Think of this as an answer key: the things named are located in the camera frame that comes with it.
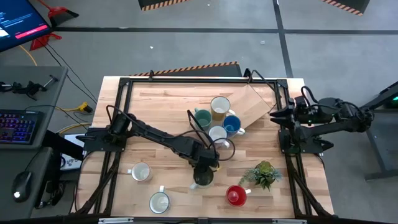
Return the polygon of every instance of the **concrete floor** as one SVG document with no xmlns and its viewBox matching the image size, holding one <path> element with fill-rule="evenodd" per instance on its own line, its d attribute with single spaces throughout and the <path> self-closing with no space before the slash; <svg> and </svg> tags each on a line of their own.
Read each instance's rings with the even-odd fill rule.
<svg viewBox="0 0 398 224">
<path fill-rule="evenodd" d="M 70 27 L 251 28 L 277 29 L 272 0 L 191 0 L 142 12 L 136 0 L 47 0 L 81 14 Z M 45 16 L 47 11 L 34 2 Z M 398 1 L 371 1 L 363 17 L 319 0 L 279 0 L 285 29 L 394 30 Z M 204 65 L 237 60 L 241 68 L 265 77 L 286 77 L 278 34 L 57 32 L 50 44 L 97 95 L 105 75 Z M 361 105 L 397 81 L 396 35 L 287 34 L 293 76 L 304 78 L 317 98 L 334 96 Z M 57 65 L 45 49 L 32 52 L 39 65 Z M 32 65 L 19 48 L 0 54 L 0 65 Z M 72 108 L 86 97 L 65 82 L 58 101 Z M 55 112 L 56 131 L 73 121 Z M 326 176 L 335 213 L 340 217 L 398 222 L 398 178 L 366 182 L 379 170 L 365 134 L 325 136 L 335 147 L 325 153 Z M 58 215 L 70 208 L 70 187 L 56 208 L 35 215 Z"/>
</svg>

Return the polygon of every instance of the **green plant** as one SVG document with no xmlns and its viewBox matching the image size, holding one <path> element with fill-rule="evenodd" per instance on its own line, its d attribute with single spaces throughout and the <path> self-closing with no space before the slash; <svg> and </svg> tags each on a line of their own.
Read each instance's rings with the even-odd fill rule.
<svg viewBox="0 0 398 224">
<path fill-rule="evenodd" d="M 241 180 L 239 181 L 239 185 L 242 185 L 243 182 L 255 182 L 256 185 L 260 185 L 262 189 L 270 189 L 271 184 L 274 181 L 278 181 L 282 178 L 282 174 L 280 174 L 279 170 L 275 169 L 270 162 L 261 161 L 255 168 L 248 169 Z"/>
</svg>

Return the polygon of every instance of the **keyboard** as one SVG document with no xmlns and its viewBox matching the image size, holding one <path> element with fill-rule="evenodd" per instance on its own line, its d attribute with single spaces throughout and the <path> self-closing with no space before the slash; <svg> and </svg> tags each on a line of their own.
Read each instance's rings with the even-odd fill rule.
<svg viewBox="0 0 398 224">
<path fill-rule="evenodd" d="M 0 144 L 32 144 L 43 113 L 0 110 Z"/>
</svg>

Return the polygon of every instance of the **yellow mug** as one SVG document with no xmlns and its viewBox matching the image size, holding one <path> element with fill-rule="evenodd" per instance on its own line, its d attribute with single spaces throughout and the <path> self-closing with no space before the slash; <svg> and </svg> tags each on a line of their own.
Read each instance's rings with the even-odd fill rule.
<svg viewBox="0 0 398 224">
<path fill-rule="evenodd" d="M 233 110 L 231 110 L 231 103 L 229 100 L 223 96 L 217 96 L 211 100 L 211 117 L 215 121 L 222 121 L 227 113 L 236 115 Z"/>
</svg>

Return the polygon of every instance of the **red mug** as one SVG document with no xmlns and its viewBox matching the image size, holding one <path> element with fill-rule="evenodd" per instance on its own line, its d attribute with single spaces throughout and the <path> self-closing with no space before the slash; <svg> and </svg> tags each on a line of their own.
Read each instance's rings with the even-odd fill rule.
<svg viewBox="0 0 398 224">
<path fill-rule="evenodd" d="M 241 186 L 232 185 L 226 191 L 225 198 L 230 205 L 240 207 L 246 203 L 247 194 L 250 192 L 251 190 L 245 190 Z"/>
</svg>

